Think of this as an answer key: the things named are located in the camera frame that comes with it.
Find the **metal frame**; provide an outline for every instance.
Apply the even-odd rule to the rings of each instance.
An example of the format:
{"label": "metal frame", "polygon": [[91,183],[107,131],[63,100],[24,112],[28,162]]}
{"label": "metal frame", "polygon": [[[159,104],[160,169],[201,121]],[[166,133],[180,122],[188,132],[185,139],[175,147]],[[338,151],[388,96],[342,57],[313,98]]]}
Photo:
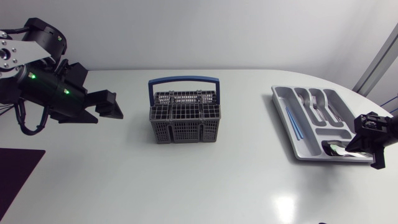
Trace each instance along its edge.
{"label": "metal frame", "polygon": [[398,57],[398,24],[387,38],[379,53],[354,86],[353,91],[367,96]]}

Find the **white wall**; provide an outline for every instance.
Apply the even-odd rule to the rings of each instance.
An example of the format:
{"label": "white wall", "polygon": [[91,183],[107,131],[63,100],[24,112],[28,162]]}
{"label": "white wall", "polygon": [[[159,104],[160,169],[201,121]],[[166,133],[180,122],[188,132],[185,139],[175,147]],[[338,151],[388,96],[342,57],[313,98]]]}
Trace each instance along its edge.
{"label": "white wall", "polygon": [[39,17],[90,70],[273,68],[352,88],[397,11],[396,0],[4,0],[0,27]]}

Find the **blue utensil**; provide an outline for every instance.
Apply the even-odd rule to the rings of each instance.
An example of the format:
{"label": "blue utensil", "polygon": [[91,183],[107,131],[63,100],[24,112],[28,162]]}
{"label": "blue utensil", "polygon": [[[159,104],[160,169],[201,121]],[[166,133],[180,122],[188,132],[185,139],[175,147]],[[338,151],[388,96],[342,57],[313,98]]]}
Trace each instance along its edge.
{"label": "blue utensil", "polygon": [[297,130],[296,125],[294,125],[293,119],[292,119],[292,117],[291,117],[291,115],[289,113],[289,109],[287,109],[287,107],[286,107],[286,111],[287,111],[287,115],[289,116],[290,123],[293,126],[293,130],[294,130],[294,133],[296,134],[297,140],[301,140],[300,135],[299,135],[299,131]]}
{"label": "blue utensil", "polygon": [[288,109],[288,107],[286,107],[286,111],[287,111],[287,114],[288,114],[288,116],[289,116],[290,122],[293,123],[292,125],[296,128],[296,130],[297,130],[297,132],[298,132],[298,135],[300,136],[301,139],[304,139],[304,135],[303,135],[303,133],[301,132],[299,126],[297,125],[296,120],[294,120],[293,115],[292,115],[292,113],[290,112],[290,110]]}

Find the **black mat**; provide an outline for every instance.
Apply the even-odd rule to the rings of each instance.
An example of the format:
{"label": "black mat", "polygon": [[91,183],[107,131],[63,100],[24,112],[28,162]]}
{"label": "black mat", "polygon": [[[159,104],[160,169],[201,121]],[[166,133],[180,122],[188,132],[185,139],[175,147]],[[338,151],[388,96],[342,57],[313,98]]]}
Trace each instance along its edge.
{"label": "black mat", "polygon": [[0,220],[44,153],[44,150],[0,148]]}

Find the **black cable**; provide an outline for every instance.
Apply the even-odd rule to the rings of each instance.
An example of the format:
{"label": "black cable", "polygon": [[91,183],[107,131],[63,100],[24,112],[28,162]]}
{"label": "black cable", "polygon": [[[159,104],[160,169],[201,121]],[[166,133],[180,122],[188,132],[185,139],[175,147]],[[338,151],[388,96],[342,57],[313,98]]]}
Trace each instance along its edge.
{"label": "black cable", "polygon": [[0,29],[0,30],[5,32],[6,34],[21,34],[23,32],[28,32],[29,29],[30,29],[29,27],[24,27],[20,29],[6,29],[6,30]]}
{"label": "black cable", "polygon": [[49,116],[49,109],[50,109],[50,108],[49,108],[48,106],[45,106],[45,107],[44,107],[44,109],[43,109],[43,115],[42,115],[42,119],[41,119],[41,121],[40,121],[40,124],[37,126],[36,130],[34,130],[34,131],[28,129],[28,128],[25,126],[26,112],[25,112],[24,100],[20,99],[20,100],[18,101],[18,103],[16,103],[16,104],[14,105],[14,107],[15,107],[15,113],[16,113],[16,116],[17,116],[18,124],[19,124],[19,126],[21,127],[21,131],[22,131],[24,134],[29,135],[29,136],[32,136],[32,135],[35,135],[35,134],[41,132],[41,130],[44,129],[45,124],[46,124],[46,122],[47,122],[47,118],[48,118],[48,116]]}
{"label": "black cable", "polygon": [[5,114],[7,111],[11,110],[14,106],[9,106],[5,108],[0,108],[0,110],[4,110],[3,112],[0,113],[0,116]]}

